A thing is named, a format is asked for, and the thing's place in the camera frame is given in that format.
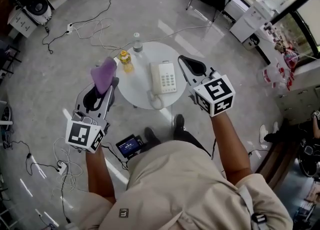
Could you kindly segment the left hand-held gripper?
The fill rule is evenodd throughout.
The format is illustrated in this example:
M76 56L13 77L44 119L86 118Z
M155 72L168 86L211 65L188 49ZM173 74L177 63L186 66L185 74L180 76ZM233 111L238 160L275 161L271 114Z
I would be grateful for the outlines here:
M88 85L78 94L73 114L65 110L66 144L78 151L96 153L110 127L105 119L115 101L118 84L119 78L113 77L103 94L99 93L95 85Z

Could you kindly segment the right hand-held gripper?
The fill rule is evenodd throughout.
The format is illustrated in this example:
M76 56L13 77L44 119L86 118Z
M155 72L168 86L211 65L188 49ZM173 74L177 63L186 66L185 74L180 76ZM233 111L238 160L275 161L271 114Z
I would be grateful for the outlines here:
M225 112L233 107L235 90L226 75L210 68L198 60L180 55L178 64L189 84L190 98L210 117Z

